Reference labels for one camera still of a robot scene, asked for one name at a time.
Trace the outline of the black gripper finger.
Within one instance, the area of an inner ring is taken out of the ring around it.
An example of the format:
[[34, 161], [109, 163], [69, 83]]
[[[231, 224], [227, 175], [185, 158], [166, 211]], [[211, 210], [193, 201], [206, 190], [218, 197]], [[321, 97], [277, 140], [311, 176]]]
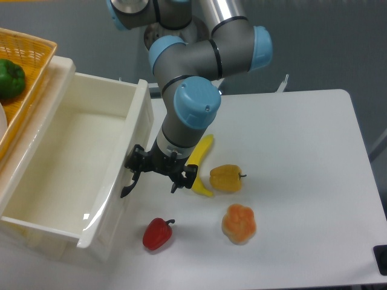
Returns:
[[141, 172], [151, 170], [151, 156], [141, 145], [136, 144], [125, 159], [125, 168], [132, 172], [132, 181], [138, 181]]
[[176, 172], [170, 174], [170, 179], [173, 182], [171, 193], [175, 193], [177, 189], [183, 187], [191, 189], [197, 177], [198, 166], [195, 164], [188, 164], [178, 169]]

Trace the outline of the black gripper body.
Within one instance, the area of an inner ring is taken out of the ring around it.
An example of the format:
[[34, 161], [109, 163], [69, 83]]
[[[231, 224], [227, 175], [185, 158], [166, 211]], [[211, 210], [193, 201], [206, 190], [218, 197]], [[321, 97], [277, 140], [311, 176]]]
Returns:
[[146, 169], [164, 176], [170, 177], [172, 181], [182, 178], [187, 158], [165, 155], [158, 146], [153, 146], [149, 151], [150, 157]]

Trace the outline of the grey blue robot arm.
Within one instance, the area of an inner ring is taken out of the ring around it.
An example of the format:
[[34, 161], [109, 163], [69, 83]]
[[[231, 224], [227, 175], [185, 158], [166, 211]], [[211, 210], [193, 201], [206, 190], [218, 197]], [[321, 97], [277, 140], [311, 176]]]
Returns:
[[269, 32], [247, 19], [238, 1], [201, 1], [210, 36], [190, 41], [180, 33], [192, 23], [190, 1], [108, 1], [120, 29], [159, 24], [169, 31], [149, 46], [149, 64], [167, 113], [150, 151], [135, 145], [125, 167], [132, 172], [128, 196], [143, 172], [168, 176], [173, 189], [191, 188], [198, 167], [188, 158], [214, 121], [221, 95], [213, 81], [267, 66], [273, 57]]

